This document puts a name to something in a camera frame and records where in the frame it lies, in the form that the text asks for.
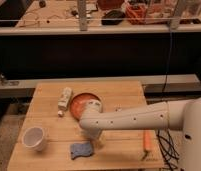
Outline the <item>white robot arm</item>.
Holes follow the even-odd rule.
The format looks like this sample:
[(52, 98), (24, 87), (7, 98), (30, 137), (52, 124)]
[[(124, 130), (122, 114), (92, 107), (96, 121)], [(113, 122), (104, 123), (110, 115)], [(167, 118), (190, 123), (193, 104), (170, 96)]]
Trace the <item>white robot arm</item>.
[(97, 139), (104, 130), (180, 130), (178, 171), (201, 171), (201, 97), (108, 113), (100, 113), (95, 103), (95, 100), (87, 103), (79, 121), (88, 137)]

